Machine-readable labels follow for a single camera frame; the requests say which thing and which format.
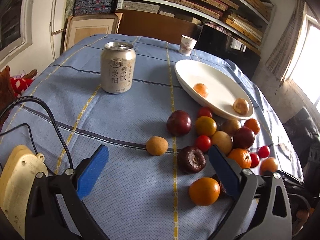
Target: red tomato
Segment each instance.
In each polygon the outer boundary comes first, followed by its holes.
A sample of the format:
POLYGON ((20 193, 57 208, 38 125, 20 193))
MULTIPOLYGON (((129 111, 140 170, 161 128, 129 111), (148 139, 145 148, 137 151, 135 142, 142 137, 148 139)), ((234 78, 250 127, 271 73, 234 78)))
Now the red tomato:
POLYGON ((250 168, 257 167, 259 162, 260 162, 259 156, 256 153, 250 153, 250 157, 251 157, 251 166, 250 166, 250 168))
POLYGON ((207 106, 201 107, 198 111, 198 118, 201 116, 208 116, 208 117, 212 118, 211 109, 207 106))
POLYGON ((202 152, 206 152, 211 147, 211 140, 206 135, 200 135, 196 139, 195 146, 198 147, 202 152))
POLYGON ((267 145, 262 146, 258 151, 258 155, 260 158, 267 158, 269 154, 270 154, 270 148, 267 145))

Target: paper cup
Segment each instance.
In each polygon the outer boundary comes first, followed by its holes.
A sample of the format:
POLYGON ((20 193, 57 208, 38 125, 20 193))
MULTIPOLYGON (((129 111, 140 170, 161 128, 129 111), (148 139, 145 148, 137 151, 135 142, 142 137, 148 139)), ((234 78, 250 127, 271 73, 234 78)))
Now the paper cup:
POLYGON ((195 39, 182 35, 179 52, 185 56, 190 56, 196 43, 197 41, 195 39))

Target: blue tablecloth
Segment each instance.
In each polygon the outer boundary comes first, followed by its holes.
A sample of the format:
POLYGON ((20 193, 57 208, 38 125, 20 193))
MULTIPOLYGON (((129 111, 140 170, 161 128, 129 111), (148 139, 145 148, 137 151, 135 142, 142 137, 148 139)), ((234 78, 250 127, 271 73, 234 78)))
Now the blue tablecloth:
MULTIPOLYGON (((151 38, 93 35, 55 60, 24 94, 39 97, 49 105, 75 167, 100 144, 108 146, 109 161, 84 203, 111 240, 205 240, 230 207, 229 198, 208 207, 196 207, 188 196, 188 186, 193 181, 215 173, 209 163, 194 175, 175 172, 176 148, 192 145, 196 134, 192 129, 186 136, 177 137, 175 147, 165 122, 173 109, 188 112, 194 122, 200 108, 175 76, 174 65, 181 59, 209 64, 240 84, 251 98, 254 118, 261 125, 250 150, 255 152, 258 147, 269 145, 271 156, 279 160, 282 170, 302 176, 289 138, 259 88, 232 62, 199 50, 186 57, 178 50, 178 45, 151 38), (132 43, 137 54, 132 88, 118 95, 100 88, 100 54, 104 44, 116 40, 132 43), (146 152, 145 143, 151 136, 168 140, 166 154, 152 157, 146 152)), ((220 117, 214 119, 218 124, 223 122, 220 117)), ((44 154, 47 165, 59 174, 68 168, 67 156, 44 109, 34 103, 16 106, 2 131, 23 122, 30 124, 36 147, 44 154)), ((25 127, 1 138, 2 164, 19 144, 32 149, 25 127)), ((59 200, 70 229, 77 232, 65 204, 59 200)), ((241 231, 248 227, 255 207, 253 201, 241 231)))

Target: thin black wire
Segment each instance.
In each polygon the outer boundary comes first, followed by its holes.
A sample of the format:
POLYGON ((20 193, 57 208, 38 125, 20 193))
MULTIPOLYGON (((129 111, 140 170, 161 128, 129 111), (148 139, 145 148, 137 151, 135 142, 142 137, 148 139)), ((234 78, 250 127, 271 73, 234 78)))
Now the thin black wire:
MULTIPOLYGON (((12 129, 4 132, 4 133, 0 133, 0 137, 1 137, 1 136, 4 136, 4 135, 6 135, 6 134, 8 134, 8 133, 10 133, 10 132, 13 132, 14 130, 16 130, 16 129, 22 127, 22 126, 28 127, 29 135, 30 135, 30 139, 31 139, 31 143, 32 143, 33 149, 35 150, 35 154, 38 155, 38 151, 37 151, 35 142, 33 141, 33 136, 32 136, 32 132, 31 132, 30 125, 27 124, 27 123, 19 124, 19 125, 17 125, 16 127, 12 128, 12 129)), ((47 170, 48 170, 52 175, 56 175, 52 170, 50 170, 50 168, 47 166, 47 164, 44 164, 44 165, 47 167, 47 170)))
POLYGON ((52 122, 52 125, 59 137, 59 140, 67 154, 67 157, 68 157, 68 160, 69 160, 69 165, 70 165, 70 168, 73 168, 73 164, 72 164, 72 159, 71 159, 71 154, 69 152, 69 149, 68 149, 68 146, 66 145, 65 141, 63 140, 63 137, 60 133, 60 130, 59 130, 59 127, 57 125, 57 122, 49 108, 49 106, 44 102, 42 101, 40 98, 36 98, 36 97, 32 97, 32 96, 25 96, 25 97, 20 97, 16 100, 14 100, 12 103, 10 103, 1 113, 0 113, 0 120, 2 119, 2 117, 8 112, 10 111, 12 108, 14 108, 16 105, 18 104, 21 104, 23 102, 34 102, 34 103, 37 103, 39 105, 41 105, 44 110, 46 110, 47 114, 49 115, 50 117, 50 120, 52 122))

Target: silver can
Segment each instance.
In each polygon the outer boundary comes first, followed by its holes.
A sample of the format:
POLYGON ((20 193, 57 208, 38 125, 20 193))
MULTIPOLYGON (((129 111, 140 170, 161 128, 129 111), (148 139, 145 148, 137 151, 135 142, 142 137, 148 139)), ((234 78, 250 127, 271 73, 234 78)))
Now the silver can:
POLYGON ((136 53, 127 42, 109 42, 101 53, 101 87, 113 94, 128 91, 132 85, 136 53))

